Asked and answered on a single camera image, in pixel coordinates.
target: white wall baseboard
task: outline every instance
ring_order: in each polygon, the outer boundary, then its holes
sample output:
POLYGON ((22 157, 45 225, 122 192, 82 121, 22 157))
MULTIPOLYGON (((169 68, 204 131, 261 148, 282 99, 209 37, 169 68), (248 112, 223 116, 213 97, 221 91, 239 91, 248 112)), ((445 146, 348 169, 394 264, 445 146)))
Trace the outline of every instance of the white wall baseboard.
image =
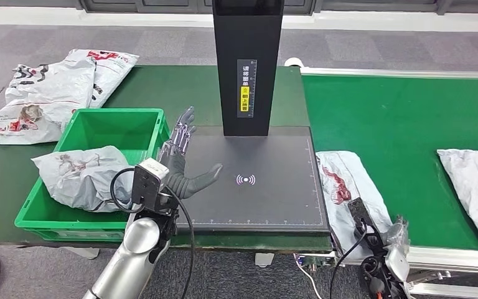
MULTIPOLYGON (((210 14, 102 14, 74 8, 0 7, 0 25, 213 27, 210 14)), ((284 16, 285 29, 478 32, 478 14, 323 11, 284 16)))

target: black monitor stand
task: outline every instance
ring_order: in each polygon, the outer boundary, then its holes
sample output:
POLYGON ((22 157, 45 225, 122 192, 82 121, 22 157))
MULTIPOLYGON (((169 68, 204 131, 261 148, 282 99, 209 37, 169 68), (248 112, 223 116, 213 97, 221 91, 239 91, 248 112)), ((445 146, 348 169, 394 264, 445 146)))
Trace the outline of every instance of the black monitor stand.
POLYGON ((223 126, 197 129, 186 175, 224 168, 185 201, 199 233, 328 232, 310 128, 269 127, 282 20, 283 0, 213 0, 223 126))

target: robotic hand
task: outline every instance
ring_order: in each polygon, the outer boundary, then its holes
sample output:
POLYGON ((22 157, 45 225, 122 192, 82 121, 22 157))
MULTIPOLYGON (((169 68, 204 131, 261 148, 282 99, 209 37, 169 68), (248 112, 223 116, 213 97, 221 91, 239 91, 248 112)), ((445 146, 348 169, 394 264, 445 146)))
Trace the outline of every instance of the robotic hand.
POLYGON ((162 146, 159 162, 147 159, 134 168, 131 200, 143 206, 130 215, 122 244, 83 299, 139 298, 156 262, 176 233, 180 199, 193 196, 218 179, 221 164, 196 178, 184 176, 185 154, 195 132, 191 126, 194 118, 194 108, 190 107, 179 117, 170 140, 162 146))
POLYGON ((193 194, 213 184, 219 177, 222 164, 214 165, 210 171, 196 178, 184 176, 185 155, 189 141, 196 130, 191 123, 195 119, 193 106, 189 107, 177 120, 171 138, 164 143, 158 161, 169 169, 167 187, 180 199, 186 199, 193 194))

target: green plastic crate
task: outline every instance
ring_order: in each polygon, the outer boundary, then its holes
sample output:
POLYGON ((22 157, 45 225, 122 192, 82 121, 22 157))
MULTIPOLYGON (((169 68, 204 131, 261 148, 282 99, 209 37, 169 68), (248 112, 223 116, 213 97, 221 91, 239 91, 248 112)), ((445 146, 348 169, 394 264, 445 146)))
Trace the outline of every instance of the green plastic crate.
MULTIPOLYGON (((90 150, 112 145, 131 165, 156 158, 169 129, 162 109, 83 109, 74 113, 54 151, 90 150)), ((38 178, 16 217, 15 225, 49 241, 123 239, 128 214, 92 213, 53 200, 38 178)))

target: green conveyor belt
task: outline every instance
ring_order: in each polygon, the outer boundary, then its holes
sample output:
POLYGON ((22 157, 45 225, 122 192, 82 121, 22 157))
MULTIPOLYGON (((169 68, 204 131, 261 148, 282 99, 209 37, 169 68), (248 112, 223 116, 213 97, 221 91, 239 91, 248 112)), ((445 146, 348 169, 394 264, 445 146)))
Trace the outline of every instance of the green conveyor belt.
POLYGON ((412 245, 478 250, 437 149, 478 150, 478 79, 303 75, 316 151, 357 153, 412 245))

